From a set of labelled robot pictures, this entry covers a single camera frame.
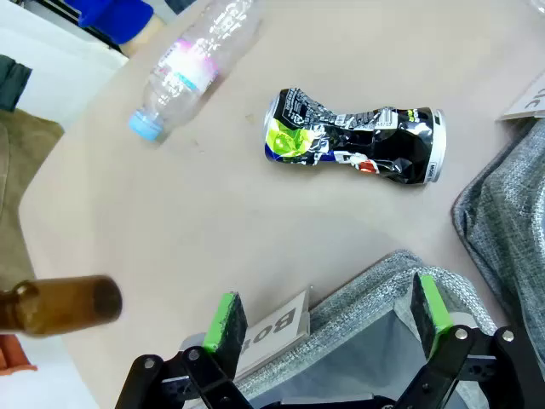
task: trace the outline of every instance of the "bottle neck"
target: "bottle neck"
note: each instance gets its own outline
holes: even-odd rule
[[[0,291],[0,334],[22,331],[23,325],[17,319],[19,298],[12,291]]]

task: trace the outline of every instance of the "table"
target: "table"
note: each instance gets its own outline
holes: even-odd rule
[[[501,321],[450,208],[512,137],[495,120],[545,67],[545,20],[522,0],[269,1],[256,44],[197,117],[147,144],[129,115],[203,6],[98,93],[20,205],[38,278],[110,274],[122,289],[119,321],[64,336],[100,407],[114,406],[138,355],[168,359],[206,331],[222,292],[240,291],[255,323],[308,285],[316,303],[398,248],[469,277]],[[338,112],[444,109],[439,182],[268,162],[262,119],[291,86]]]

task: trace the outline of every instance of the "screw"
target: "screw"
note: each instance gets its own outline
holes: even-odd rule
[[[144,361],[144,367],[146,369],[153,368],[154,365],[155,365],[155,361],[153,360],[153,358],[148,358],[146,361]]]
[[[458,339],[466,339],[468,337],[468,332],[464,330],[463,328],[458,328],[456,332],[454,333],[454,335]]]
[[[199,356],[200,356],[200,354],[198,353],[198,351],[196,349],[192,349],[189,352],[189,360],[198,360]]]
[[[511,343],[514,340],[514,334],[511,331],[507,330],[503,333],[502,338],[508,343]]]

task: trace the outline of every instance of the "brown glass bottle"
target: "brown glass bottle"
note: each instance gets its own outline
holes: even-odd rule
[[[0,291],[0,333],[63,334],[112,322],[121,308],[121,292],[105,275],[23,281]]]

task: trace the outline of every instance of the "blue bottle cap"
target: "blue bottle cap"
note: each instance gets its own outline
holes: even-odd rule
[[[163,131],[163,126],[155,123],[140,111],[133,113],[129,120],[129,127],[148,141],[155,141]]]

